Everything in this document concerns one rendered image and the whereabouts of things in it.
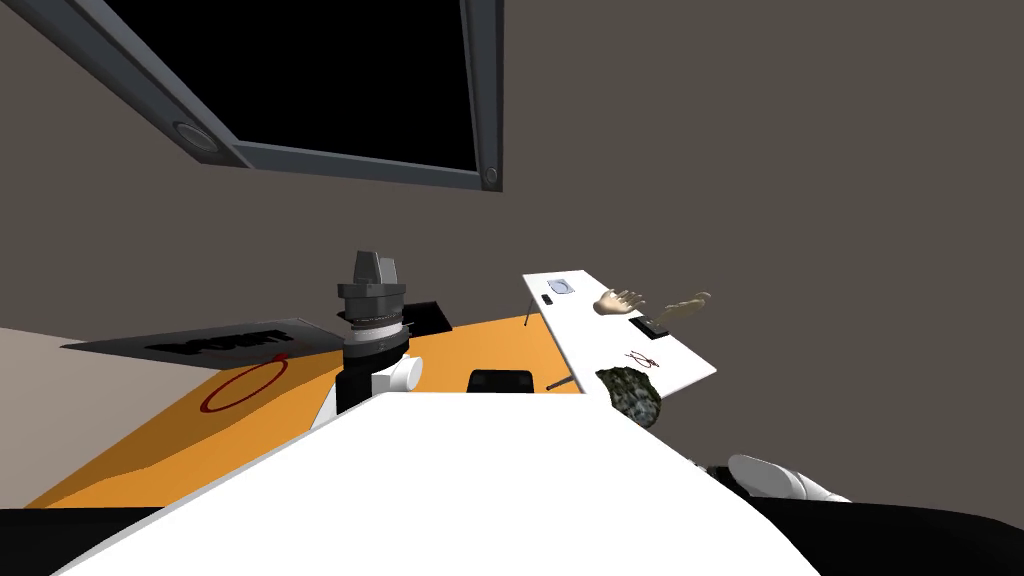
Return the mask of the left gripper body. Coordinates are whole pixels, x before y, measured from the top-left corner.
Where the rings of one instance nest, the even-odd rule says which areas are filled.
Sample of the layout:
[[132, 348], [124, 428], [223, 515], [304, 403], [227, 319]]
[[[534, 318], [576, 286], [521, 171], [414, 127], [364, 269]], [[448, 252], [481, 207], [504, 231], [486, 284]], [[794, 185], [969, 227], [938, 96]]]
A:
[[337, 285], [337, 296], [344, 303], [341, 318], [368, 322], [400, 316], [406, 305], [406, 285], [398, 281], [393, 259], [373, 251], [358, 251], [352, 280]]

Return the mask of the dark grey flat mat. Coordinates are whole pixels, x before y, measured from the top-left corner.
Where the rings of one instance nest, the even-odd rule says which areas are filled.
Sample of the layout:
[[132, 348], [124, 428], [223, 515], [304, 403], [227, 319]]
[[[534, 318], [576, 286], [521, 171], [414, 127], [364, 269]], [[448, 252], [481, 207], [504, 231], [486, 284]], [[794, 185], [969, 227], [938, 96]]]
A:
[[284, 355], [301, 358], [342, 349], [344, 339], [302, 319], [65, 344], [66, 349], [213, 370], [259, 365]]

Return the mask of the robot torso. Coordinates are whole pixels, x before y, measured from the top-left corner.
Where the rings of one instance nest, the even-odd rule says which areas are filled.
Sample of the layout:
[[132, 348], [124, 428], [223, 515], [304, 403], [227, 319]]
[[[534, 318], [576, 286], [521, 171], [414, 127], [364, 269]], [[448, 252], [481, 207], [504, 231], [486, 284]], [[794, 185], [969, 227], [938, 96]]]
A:
[[54, 576], [819, 576], [586, 394], [384, 393]]

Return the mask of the grey framed dark window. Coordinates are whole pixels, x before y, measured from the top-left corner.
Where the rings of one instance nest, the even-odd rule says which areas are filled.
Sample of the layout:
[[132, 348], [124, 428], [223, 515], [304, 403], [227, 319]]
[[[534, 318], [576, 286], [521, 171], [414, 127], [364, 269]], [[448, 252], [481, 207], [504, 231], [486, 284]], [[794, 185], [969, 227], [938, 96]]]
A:
[[503, 188], [504, 0], [0, 0], [196, 161]]

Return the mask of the white table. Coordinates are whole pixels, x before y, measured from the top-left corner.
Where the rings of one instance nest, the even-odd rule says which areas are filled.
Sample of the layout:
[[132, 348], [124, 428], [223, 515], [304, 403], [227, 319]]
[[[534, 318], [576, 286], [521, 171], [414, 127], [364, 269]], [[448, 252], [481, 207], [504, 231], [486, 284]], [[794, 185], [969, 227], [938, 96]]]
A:
[[603, 399], [597, 372], [630, 367], [645, 373], [663, 398], [716, 372], [671, 335], [649, 338], [632, 322], [641, 315], [600, 315], [593, 304], [607, 290], [584, 270], [525, 274], [523, 281], [579, 389]]

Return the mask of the dark mottled lump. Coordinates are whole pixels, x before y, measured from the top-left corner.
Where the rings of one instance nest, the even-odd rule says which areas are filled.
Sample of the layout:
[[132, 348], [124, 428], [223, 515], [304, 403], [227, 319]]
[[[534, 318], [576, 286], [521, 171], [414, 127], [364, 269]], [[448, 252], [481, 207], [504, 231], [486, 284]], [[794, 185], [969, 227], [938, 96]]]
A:
[[646, 373], [631, 367], [598, 370], [596, 376], [621, 414], [644, 429], [650, 428], [662, 413], [662, 396]]

